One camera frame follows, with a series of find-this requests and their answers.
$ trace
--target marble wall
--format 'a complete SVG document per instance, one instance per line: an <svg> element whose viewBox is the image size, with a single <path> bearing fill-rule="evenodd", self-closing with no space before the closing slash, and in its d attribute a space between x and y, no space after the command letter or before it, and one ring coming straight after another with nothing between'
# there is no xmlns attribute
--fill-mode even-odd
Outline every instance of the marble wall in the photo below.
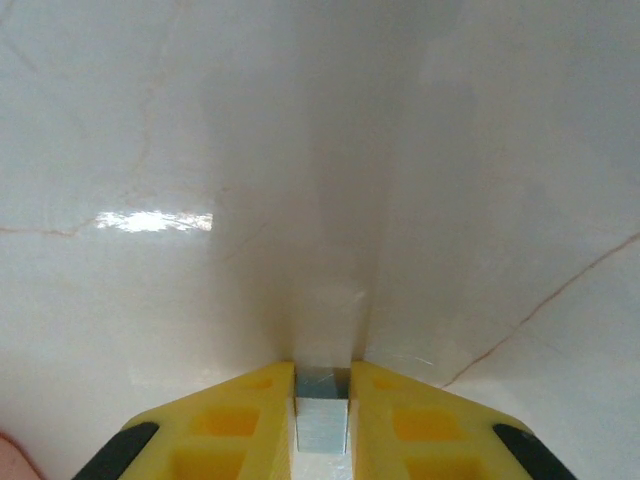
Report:
<svg viewBox="0 0 640 480"><path fill-rule="evenodd" d="M640 458L637 2L0 0L0 430L51 480L282 358ZM301 456L296 478L351 478Z"/></svg>

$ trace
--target rectangular hole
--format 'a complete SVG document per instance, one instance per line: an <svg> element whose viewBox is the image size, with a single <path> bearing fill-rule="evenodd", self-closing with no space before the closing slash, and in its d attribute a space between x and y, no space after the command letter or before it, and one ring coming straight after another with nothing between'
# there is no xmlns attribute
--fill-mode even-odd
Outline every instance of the rectangular hole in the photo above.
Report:
<svg viewBox="0 0 640 480"><path fill-rule="evenodd" d="M409 458L405 460L411 480L486 480L478 458Z"/></svg>
<svg viewBox="0 0 640 480"><path fill-rule="evenodd" d="M456 417L441 409L396 409L393 429L404 442L451 442L465 438Z"/></svg>
<svg viewBox="0 0 640 480"><path fill-rule="evenodd" d="M377 390L398 390L400 387L398 386L397 382L394 382L392 380L383 378L383 377L376 377L373 379L373 386L377 389Z"/></svg>
<svg viewBox="0 0 640 480"><path fill-rule="evenodd" d="M273 380L270 378L263 378L261 380L254 380L247 384L246 388L253 390L267 390L273 386Z"/></svg>
<svg viewBox="0 0 640 480"><path fill-rule="evenodd" d="M215 437L250 437L259 418L257 408L216 407L196 418L192 432Z"/></svg>
<svg viewBox="0 0 640 480"><path fill-rule="evenodd" d="M184 448L174 453L173 480L236 480L244 452Z"/></svg>

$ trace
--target metal block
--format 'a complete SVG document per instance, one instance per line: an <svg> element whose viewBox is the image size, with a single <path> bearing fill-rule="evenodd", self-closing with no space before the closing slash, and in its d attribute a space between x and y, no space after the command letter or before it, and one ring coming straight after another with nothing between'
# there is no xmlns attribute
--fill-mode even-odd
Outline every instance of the metal block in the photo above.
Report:
<svg viewBox="0 0 640 480"><path fill-rule="evenodd" d="M344 455L347 448L349 370L296 371L298 451Z"/></svg>

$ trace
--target black rubber edge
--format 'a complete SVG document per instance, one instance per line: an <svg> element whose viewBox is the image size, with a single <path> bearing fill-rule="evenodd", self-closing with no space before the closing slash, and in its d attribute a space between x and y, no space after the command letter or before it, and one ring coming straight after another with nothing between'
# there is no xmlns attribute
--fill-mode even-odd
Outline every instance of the black rubber edge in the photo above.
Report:
<svg viewBox="0 0 640 480"><path fill-rule="evenodd" d="M493 431L533 480L577 480L535 435L504 423Z"/></svg>
<svg viewBox="0 0 640 480"><path fill-rule="evenodd" d="M145 422L116 433L72 480L117 480L160 426Z"/></svg>

